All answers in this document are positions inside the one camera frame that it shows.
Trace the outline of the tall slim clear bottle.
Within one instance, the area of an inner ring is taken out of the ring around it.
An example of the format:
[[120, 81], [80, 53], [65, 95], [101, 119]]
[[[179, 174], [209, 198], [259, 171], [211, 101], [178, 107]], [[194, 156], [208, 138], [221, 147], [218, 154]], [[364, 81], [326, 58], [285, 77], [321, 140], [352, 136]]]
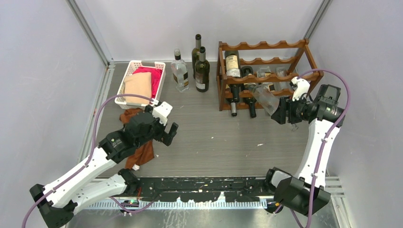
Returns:
[[[266, 89], [263, 85], [251, 85], [247, 89], [253, 96], [253, 98], [263, 107], [268, 116], [276, 111], [279, 105], [279, 97], [275, 96], [268, 89]], [[290, 131], [294, 132], [298, 129], [296, 124], [290, 124], [286, 121], [285, 125], [289, 128]]]

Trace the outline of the clear square liquor bottle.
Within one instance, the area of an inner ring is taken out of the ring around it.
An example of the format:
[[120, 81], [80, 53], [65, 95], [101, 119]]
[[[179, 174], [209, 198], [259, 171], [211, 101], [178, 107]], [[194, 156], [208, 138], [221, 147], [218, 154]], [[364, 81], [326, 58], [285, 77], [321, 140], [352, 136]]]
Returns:
[[[269, 66], [260, 66], [258, 71], [257, 71], [257, 77], [258, 78], [264, 78], [271, 76], [271, 69]], [[258, 85], [263, 85], [266, 89], [268, 89], [271, 92], [275, 91], [275, 85], [273, 82], [260, 82]]]

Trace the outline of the brown bottle gold cap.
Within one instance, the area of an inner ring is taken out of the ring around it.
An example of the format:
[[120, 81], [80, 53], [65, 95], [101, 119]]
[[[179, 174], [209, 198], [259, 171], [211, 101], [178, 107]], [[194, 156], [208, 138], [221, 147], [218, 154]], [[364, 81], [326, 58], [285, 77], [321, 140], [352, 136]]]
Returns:
[[226, 90], [231, 92], [232, 98], [227, 98], [227, 102], [230, 104], [231, 116], [235, 117], [237, 113], [237, 103], [239, 102], [239, 87], [236, 84], [226, 85]]

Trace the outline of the brown wooden wine rack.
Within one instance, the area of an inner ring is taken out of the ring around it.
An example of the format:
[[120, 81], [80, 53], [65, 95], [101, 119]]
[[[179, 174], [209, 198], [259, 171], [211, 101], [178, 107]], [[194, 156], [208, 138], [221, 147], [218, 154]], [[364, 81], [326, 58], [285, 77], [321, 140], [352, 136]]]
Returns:
[[[292, 78], [297, 77], [299, 74], [295, 73], [294, 70], [298, 62], [300, 61], [303, 54], [306, 55], [308, 62], [310, 64], [312, 73], [305, 73], [302, 78], [308, 81], [309, 88], [308, 93], [310, 93], [318, 84], [318, 82], [323, 78], [324, 73], [321, 70], [317, 70], [316, 62], [313, 55], [309, 49], [309, 40], [302, 39], [296, 43], [288, 43], [285, 40], [281, 40], [276, 44], [269, 44], [266, 41], [261, 41], [255, 45], [250, 45], [247, 42], [240, 42], [237, 45], [231, 46], [224, 42], [219, 42], [218, 46], [218, 63], [217, 63], [217, 89], [218, 89], [218, 99], [219, 99], [219, 110], [230, 110], [230, 105], [225, 103], [229, 98], [232, 98], [232, 93], [227, 90], [227, 86], [232, 84], [244, 84], [244, 83], [272, 83], [272, 82], [290, 82]], [[263, 50], [263, 49], [290, 49], [296, 48], [297, 52], [293, 57], [288, 59], [280, 59], [279, 57], [274, 57], [270, 60], [263, 60], [260, 57], [255, 58], [251, 61], [240, 59], [240, 64], [251, 66], [251, 65], [273, 65], [273, 64], [289, 64], [290, 67], [287, 70], [288, 75], [285, 77], [280, 77], [276, 73], [271, 73], [266, 77], [259, 78], [257, 73], [252, 76], [247, 76], [246, 78], [235, 78], [226, 74], [226, 64], [224, 51], [240, 51], [240, 50]]]

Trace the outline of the clear glass wine bottle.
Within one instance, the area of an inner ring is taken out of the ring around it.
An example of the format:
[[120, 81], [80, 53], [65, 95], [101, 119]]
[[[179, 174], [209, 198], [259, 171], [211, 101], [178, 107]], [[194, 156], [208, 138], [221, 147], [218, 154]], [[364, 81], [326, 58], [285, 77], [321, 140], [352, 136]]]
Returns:
[[[278, 78], [284, 79], [285, 77], [287, 77], [287, 69], [285, 67], [277, 67], [276, 68], [276, 74], [278, 76]], [[294, 91], [292, 86], [289, 84], [289, 82], [276, 82], [274, 83], [275, 86], [275, 91], [282, 91], [283, 89], [288, 89], [290, 91]]]

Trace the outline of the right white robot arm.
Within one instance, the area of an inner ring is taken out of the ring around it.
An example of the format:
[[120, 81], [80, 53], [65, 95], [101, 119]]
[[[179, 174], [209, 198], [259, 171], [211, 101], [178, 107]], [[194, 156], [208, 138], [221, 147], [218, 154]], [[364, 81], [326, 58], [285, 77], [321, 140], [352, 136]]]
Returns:
[[325, 175], [332, 144], [345, 117], [344, 109], [338, 107], [340, 93], [339, 87], [321, 85], [313, 102], [304, 97], [282, 97], [272, 117], [279, 124], [309, 123], [307, 145], [296, 174], [274, 167], [264, 181], [265, 192], [274, 195], [275, 202], [305, 216], [330, 201]]

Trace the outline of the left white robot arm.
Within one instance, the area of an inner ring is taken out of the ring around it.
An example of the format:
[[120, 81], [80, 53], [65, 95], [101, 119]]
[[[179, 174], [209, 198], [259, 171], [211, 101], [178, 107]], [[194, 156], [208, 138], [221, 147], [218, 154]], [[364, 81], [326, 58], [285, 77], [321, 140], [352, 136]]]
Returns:
[[157, 111], [139, 112], [122, 129], [109, 133], [84, 161], [47, 185], [36, 184], [30, 194], [45, 224], [60, 228], [80, 210], [107, 197], [138, 192], [139, 179], [131, 169], [121, 169], [106, 181], [88, 186], [99, 174], [133, 155], [141, 146], [156, 140], [166, 146], [172, 143], [178, 124], [165, 132], [167, 118]]

